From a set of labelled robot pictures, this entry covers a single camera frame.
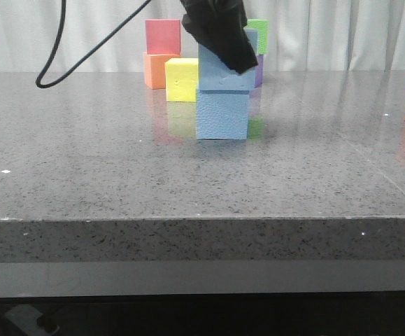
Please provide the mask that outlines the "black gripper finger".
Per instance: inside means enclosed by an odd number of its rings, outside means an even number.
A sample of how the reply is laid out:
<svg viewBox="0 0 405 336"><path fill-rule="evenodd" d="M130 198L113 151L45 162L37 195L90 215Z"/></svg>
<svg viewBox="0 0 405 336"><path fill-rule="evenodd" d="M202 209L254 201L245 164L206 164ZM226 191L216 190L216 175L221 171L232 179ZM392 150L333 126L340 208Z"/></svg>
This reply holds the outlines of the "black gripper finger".
<svg viewBox="0 0 405 336"><path fill-rule="evenodd" d="M243 74L258 65L244 28L248 19L242 1L181 1L182 25L231 70Z"/></svg>

